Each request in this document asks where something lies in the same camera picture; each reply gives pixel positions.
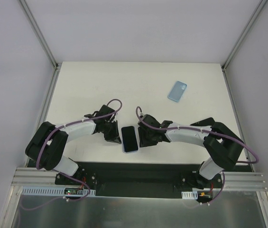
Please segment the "black phone blue edge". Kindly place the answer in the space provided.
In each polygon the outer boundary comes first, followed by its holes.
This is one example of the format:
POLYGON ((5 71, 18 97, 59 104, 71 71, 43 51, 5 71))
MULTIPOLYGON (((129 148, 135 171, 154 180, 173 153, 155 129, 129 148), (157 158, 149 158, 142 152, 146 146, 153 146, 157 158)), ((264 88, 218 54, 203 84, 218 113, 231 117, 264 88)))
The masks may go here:
POLYGON ((126 126, 121 129, 122 144, 123 143, 137 143, 136 132, 134 126, 126 126))

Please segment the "light blue phone case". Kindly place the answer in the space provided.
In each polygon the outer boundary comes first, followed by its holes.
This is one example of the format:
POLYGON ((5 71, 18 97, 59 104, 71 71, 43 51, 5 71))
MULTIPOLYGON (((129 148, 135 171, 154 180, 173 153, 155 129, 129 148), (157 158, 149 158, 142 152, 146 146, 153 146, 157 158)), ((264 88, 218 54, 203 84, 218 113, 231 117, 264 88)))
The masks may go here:
POLYGON ((186 83, 176 81, 173 87, 171 88, 170 92, 168 93, 167 98, 173 102, 178 103, 181 100, 186 88, 187 88, 186 83))

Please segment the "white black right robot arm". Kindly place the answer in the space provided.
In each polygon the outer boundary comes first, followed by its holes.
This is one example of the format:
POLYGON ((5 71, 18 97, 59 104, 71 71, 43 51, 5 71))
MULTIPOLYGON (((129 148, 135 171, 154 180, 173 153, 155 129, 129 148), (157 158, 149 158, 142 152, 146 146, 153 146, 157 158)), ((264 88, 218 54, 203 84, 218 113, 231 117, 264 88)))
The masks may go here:
POLYGON ((242 140, 226 125, 208 118, 192 125, 179 125, 164 120, 158 122, 153 116, 140 116, 138 128, 126 126, 121 129, 121 143, 125 153, 139 148, 155 146, 160 142, 188 143, 203 147, 209 159, 202 162, 192 180, 200 187, 211 184, 216 174, 235 167, 243 150, 242 140))

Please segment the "lavender phone case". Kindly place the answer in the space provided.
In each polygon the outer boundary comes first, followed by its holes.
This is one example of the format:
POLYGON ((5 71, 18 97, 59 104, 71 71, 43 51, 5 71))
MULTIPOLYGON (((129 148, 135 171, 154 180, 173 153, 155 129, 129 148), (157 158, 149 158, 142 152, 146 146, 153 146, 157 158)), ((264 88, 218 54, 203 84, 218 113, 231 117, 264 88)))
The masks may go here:
POLYGON ((132 152, 137 152, 139 147, 138 144, 135 143, 123 143, 123 152, 124 153, 132 153, 132 152))

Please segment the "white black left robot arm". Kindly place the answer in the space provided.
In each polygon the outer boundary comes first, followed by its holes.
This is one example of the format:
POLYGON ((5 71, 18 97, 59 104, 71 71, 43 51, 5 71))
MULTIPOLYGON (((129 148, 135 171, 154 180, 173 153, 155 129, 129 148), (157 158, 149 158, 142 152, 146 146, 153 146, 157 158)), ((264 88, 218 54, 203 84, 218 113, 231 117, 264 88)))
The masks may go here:
POLYGON ((116 112, 103 105, 99 111, 65 125, 44 122, 27 145, 25 154, 36 162, 37 169, 64 173, 72 185, 79 184, 82 180, 82 168, 63 156, 66 144, 96 133, 102 133, 107 142, 120 144, 118 122, 114 120, 116 112))

